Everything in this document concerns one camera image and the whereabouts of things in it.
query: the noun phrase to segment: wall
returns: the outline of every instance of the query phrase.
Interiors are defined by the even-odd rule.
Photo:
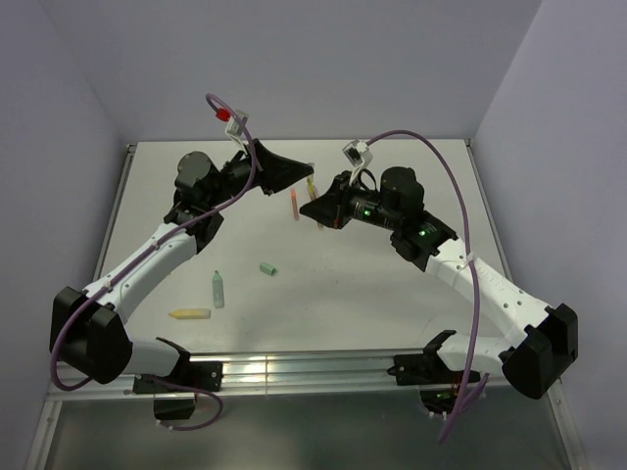
[[[128,141],[470,137],[540,0],[41,0]]]
[[[579,313],[564,383],[595,468],[625,468],[627,3],[545,0],[474,143],[513,275]]]
[[[0,15],[0,462],[22,468],[48,383],[52,300],[90,279],[123,146],[34,0]]]

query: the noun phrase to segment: red object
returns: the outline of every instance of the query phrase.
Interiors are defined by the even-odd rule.
[[[217,110],[216,118],[227,122],[229,119],[231,119],[231,114],[225,108],[220,108]]]

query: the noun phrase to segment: white work surface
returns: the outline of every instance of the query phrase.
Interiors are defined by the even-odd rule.
[[[502,270],[469,155],[462,140],[434,141],[458,179],[470,217],[472,249]],[[264,141],[274,153],[315,163],[320,194],[349,169],[346,141]],[[425,189],[425,207],[458,234],[461,212],[445,171],[416,140],[381,141],[370,166],[378,178],[394,165],[411,166]],[[176,165],[191,151],[215,164],[232,158],[230,142],[142,142],[126,181],[103,274],[153,233],[168,212]],[[305,181],[294,186],[299,206],[309,200]],[[225,210],[214,241],[155,289],[126,325],[132,339],[165,337],[194,353],[270,353],[375,350],[424,346],[444,329],[467,333],[472,305],[450,287],[404,261],[390,232],[359,221],[343,230],[318,230],[295,221],[289,190],[265,196],[256,188]],[[261,261],[278,273],[259,271]],[[212,276],[224,279],[226,307],[214,309]],[[210,308],[210,319],[176,320],[178,308]],[[482,316],[481,334],[501,336]]]

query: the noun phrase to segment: purple cable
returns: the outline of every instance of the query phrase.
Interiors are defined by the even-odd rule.
[[[466,204],[463,200],[463,196],[461,195],[461,190],[459,189],[458,181],[453,175],[453,172],[451,171],[451,167],[449,166],[449,164],[447,164],[447,162],[444,160],[444,157],[442,157],[442,154],[440,154],[438,149],[436,149],[435,146],[431,142],[429,142],[425,137],[422,137],[420,134],[416,132],[412,132],[410,130],[390,130],[388,132],[379,134],[376,137],[372,137],[370,140],[366,142],[366,144],[370,146],[374,144],[375,142],[378,142],[379,140],[385,139],[386,137],[390,137],[392,135],[408,135],[409,137],[418,139],[420,142],[426,145],[431,150],[431,152],[435,154],[437,159],[440,161],[440,164],[442,164],[442,166],[444,167],[444,170],[449,175],[449,179],[451,180],[451,183],[453,183],[453,188],[455,189],[455,193],[458,196],[459,208],[461,209],[461,218],[463,221],[463,242],[465,245],[466,255],[469,256],[471,253],[471,250],[470,250],[470,223],[468,222],[468,212],[466,210]],[[455,422],[458,415],[462,412],[462,409],[465,407],[464,411],[466,411],[474,403],[474,400],[466,402],[465,398],[466,398],[466,389],[468,387],[468,380],[470,379],[470,370],[472,368],[472,358],[474,356],[474,349],[477,343],[477,336],[479,336],[479,313],[481,309],[481,304],[480,304],[481,301],[480,301],[480,292],[479,292],[479,278],[477,276],[477,269],[475,268],[474,261],[470,260],[468,262],[468,267],[470,268],[470,275],[472,276],[472,291],[473,291],[473,298],[474,298],[473,299],[474,300],[473,313],[472,313],[472,327],[470,329],[470,341],[468,343],[466,363],[463,368],[463,374],[461,376],[461,384],[459,386],[458,399],[455,402],[455,406],[453,407],[451,416],[449,416],[449,419],[447,419],[446,423],[444,423],[444,427],[442,428],[440,437],[438,438],[438,444],[443,443],[446,440],[446,438],[449,436],[449,434],[451,433],[451,429],[453,428],[453,423]],[[483,391],[483,388],[485,387],[485,384],[488,381],[488,376],[489,376],[488,374],[484,375],[482,379],[483,385],[481,385],[480,383],[480,385],[477,386],[477,388],[473,392],[476,392],[476,390],[478,389],[480,389],[480,391]]]
[[[185,228],[207,218],[207,217],[211,217],[212,215],[214,215],[216,212],[222,211],[226,208],[228,208],[229,206],[235,204],[237,201],[239,201],[239,199],[244,196],[244,194],[246,194],[246,192],[250,189],[250,187],[253,184],[253,180],[255,179],[255,173],[257,172],[257,166],[258,166],[258,162],[257,162],[257,153],[255,152],[255,146],[253,145],[253,137],[251,136],[250,132],[248,131],[248,128],[246,127],[246,125],[244,124],[244,122],[242,121],[242,119],[235,113],[235,111],[233,111],[226,103],[224,103],[220,98],[218,98],[216,95],[213,95],[211,93],[207,93],[206,97],[207,102],[209,103],[209,105],[215,110],[217,111],[217,107],[214,104],[214,102],[218,103],[220,106],[222,106],[223,108],[225,108],[230,115],[233,117],[233,119],[235,119],[235,122],[237,122],[240,126],[240,128],[242,129],[242,132],[244,133],[244,135],[246,136],[246,140],[248,142],[248,151],[251,155],[251,171],[248,175],[248,179],[246,180],[246,184],[244,184],[244,187],[242,188],[242,190],[237,193],[235,196],[233,196],[231,199],[229,199],[228,201],[226,201],[225,203],[216,206],[215,208],[211,209],[210,211],[207,211],[197,217],[194,217],[190,220],[188,220],[185,223],[182,223],[178,226],[176,226],[175,228],[173,228],[170,232],[166,233],[163,237],[161,237],[159,240],[157,240],[157,246],[161,246],[165,241],[169,240],[174,234],[178,233],[181,230],[184,230]],[[146,250],[144,250],[142,253],[140,253],[137,258],[135,258],[133,261],[131,261],[128,265],[126,265],[121,271],[120,273],[118,273],[118,275],[116,275],[115,277],[113,277],[111,279],[111,287],[117,285],[118,283],[120,283],[122,281],[122,279],[124,277],[126,277],[133,269],[135,269],[135,267],[137,267],[144,259],[146,259],[149,255],[151,255],[157,248],[155,246],[150,246],[149,248],[147,248]],[[59,351],[61,350],[61,345],[63,344],[64,340],[66,339],[66,336],[68,335],[68,331],[70,330],[70,328],[72,328],[72,325],[76,322],[76,320],[91,306],[93,305],[98,299],[100,299],[102,296],[104,296],[107,293],[107,287],[103,287],[100,290],[96,291],[94,293],[94,295],[87,299],[87,301],[85,301],[79,308],[76,309],[76,311],[70,316],[70,318],[68,319],[68,321],[66,322],[66,324],[63,326],[63,328],[61,328],[61,331],[59,332],[59,336],[57,336],[57,341],[55,342],[54,347],[52,348],[51,351],[51,357],[50,357],[50,377],[52,378],[52,382],[55,384],[55,386],[60,389],[63,390],[65,392],[71,392],[74,390],[78,390],[79,388],[81,388],[82,386],[84,386],[85,384],[87,384],[88,382],[91,381],[90,378],[86,378],[81,380],[80,382],[78,382],[77,384],[74,385],[66,385],[64,384],[61,379],[59,378],[59,373],[57,371],[57,361],[59,360]],[[160,383],[162,383],[162,385],[165,385],[167,387],[170,388],[178,388],[179,390],[181,389],[181,387],[174,385],[174,384],[170,384],[166,381],[164,381],[163,379],[159,379]],[[214,421],[216,421],[217,417],[219,416],[219,414],[221,413],[221,400],[214,396],[214,394],[211,394],[210,392],[206,392],[206,391],[199,391],[197,393],[202,393],[205,395],[209,395],[212,398],[216,398],[217,401],[220,404],[220,411],[217,414],[217,416],[215,416],[214,418],[212,418],[211,423],[213,423]]]
[[[181,392],[190,392],[192,394],[203,394],[203,395],[206,395],[207,397],[210,397],[210,398],[214,399],[216,401],[216,403],[217,403],[217,412],[216,412],[216,414],[211,419],[208,419],[207,421],[205,421],[203,423],[195,424],[195,425],[192,425],[192,426],[174,426],[174,425],[169,424],[167,422],[160,421],[159,424],[161,424],[165,428],[172,429],[173,431],[196,431],[198,429],[203,429],[203,428],[206,428],[207,426],[211,426],[212,424],[214,424],[217,421],[219,416],[222,414],[222,410],[224,409],[224,403],[222,402],[222,399],[219,396],[217,396],[216,394],[213,394],[213,393],[209,392],[208,390],[196,389],[194,387],[185,387],[183,385],[174,385],[174,384],[171,384],[170,382],[168,382],[168,381],[166,381],[164,379],[161,379],[161,378],[159,378],[159,377],[157,377],[155,375],[147,375],[145,377],[149,378],[150,380],[152,380],[156,384],[163,385],[164,387],[167,387],[169,389],[178,390],[178,391],[181,391]]]

